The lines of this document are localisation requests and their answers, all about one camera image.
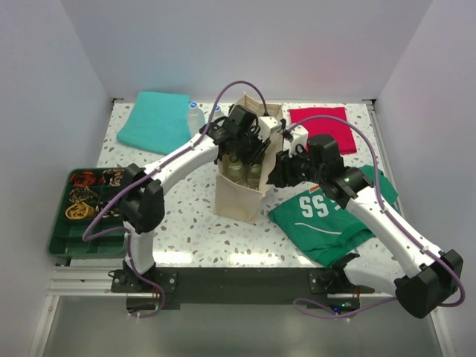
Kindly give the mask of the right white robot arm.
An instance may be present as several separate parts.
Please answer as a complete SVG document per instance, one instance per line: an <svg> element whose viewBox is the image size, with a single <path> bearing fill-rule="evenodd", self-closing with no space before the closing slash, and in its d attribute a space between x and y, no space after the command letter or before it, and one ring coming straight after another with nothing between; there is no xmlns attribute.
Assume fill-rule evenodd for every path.
<svg viewBox="0 0 476 357"><path fill-rule="evenodd" d="M359 219L380 240L398 267L379 267L363 257L345 259L331 274L333 287L348 292L366 286L394 296L415 318L424 318L447 299L466 293L460 280L463 258L455 250L443 251L413 228L382 198L379 177L369 177L357 167L344 164L338 143L331 135L285 137L291 147L276 154L268 175L275 187L294 187L301 182L318 184L324 195Z"/></svg>

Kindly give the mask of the beige canvas bag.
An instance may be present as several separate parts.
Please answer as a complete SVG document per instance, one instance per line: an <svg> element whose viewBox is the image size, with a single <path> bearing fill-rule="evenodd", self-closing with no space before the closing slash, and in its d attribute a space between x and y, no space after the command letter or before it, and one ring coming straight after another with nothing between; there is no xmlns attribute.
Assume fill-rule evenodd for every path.
<svg viewBox="0 0 476 357"><path fill-rule="evenodd" d="M267 184L268 174L275 164L275 154L282 148L282 140L278 134L271 135L271 143L266 150L262 165L260 185L257 190L248 186L246 178L242 184L236 184L224 176L224 164L228 158L217 161L219 173L216 176L215 213L245 223L255 222L261 201L271 189Z"/></svg>

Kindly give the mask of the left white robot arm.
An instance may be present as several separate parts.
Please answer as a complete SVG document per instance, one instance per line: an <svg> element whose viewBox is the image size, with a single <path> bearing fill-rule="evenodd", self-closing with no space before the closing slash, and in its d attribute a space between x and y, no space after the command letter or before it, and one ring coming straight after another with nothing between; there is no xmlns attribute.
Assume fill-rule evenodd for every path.
<svg viewBox="0 0 476 357"><path fill-rule="evenodd" d="M128 283L138 292L154 283L153 236L165 217L165 196L191 173L209 163L218 167L216 209L250 222L266 191L280 123L235 104L228 115L211 118L186 144L145 167L129 165L123 176L119 210L126 230Z"/></svg>

